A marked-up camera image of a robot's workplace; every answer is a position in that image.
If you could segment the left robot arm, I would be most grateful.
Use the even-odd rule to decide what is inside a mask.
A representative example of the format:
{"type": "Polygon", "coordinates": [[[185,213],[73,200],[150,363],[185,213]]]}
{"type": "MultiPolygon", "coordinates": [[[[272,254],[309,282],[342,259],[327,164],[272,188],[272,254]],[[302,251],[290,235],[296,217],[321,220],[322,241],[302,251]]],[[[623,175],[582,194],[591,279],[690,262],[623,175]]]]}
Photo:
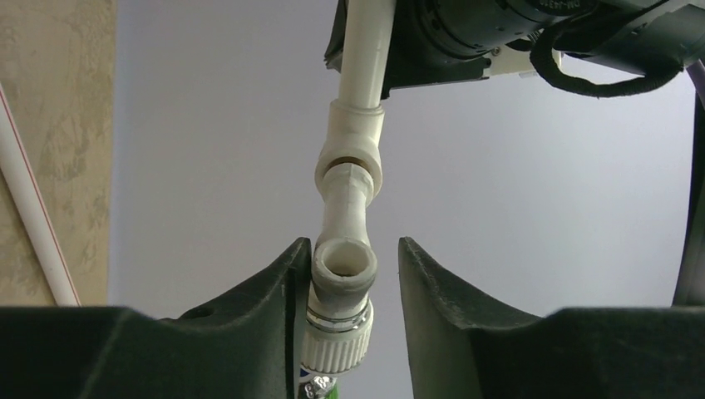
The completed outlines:
{"type": "Polygon", "coordinates": [[[612,98],[654,91],[704,57],[701,1],[399,1],[382,97],[393,89],[479,81],[490,54],[526,56],[551,86],[612,98]],[[594,83],[560,71],[552,52],[629,72],[594,83]]]}

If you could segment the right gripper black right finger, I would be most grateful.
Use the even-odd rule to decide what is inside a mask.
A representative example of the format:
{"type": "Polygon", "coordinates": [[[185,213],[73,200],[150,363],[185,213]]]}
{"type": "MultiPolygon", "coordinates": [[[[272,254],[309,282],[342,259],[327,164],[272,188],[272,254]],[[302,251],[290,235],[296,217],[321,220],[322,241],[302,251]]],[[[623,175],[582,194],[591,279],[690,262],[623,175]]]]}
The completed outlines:
{"type": "Polygon", "coordinates": [[[701,398],[704,310],[562,308],[540,317],[398,243],[415,398],[701,398]]]}

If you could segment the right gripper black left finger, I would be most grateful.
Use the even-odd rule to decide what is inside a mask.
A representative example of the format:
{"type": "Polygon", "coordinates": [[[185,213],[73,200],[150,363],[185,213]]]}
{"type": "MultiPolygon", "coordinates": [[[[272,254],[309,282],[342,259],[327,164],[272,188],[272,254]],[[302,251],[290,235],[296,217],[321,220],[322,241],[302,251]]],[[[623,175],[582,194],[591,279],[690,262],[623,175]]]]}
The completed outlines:
{"type": "Polygon", "coordinates": [[[4,307],[4,398],[295,398],[311,244],[178,318],[4,307]]]}

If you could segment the white faucet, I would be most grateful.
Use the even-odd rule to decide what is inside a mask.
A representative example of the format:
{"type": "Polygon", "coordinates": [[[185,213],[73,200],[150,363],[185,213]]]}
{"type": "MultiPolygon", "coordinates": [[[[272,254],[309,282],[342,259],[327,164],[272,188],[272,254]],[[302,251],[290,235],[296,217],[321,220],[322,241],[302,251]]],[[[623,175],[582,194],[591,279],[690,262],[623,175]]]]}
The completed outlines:
{"type": "Polygon", "coordinates": [[[369,291],[377,256],[367,235],[370,174],[335,165],[320,186],[324,214],[313,251],[301,365],[313,375],[340,377],[367,355],[374,309],[369,291]]]}

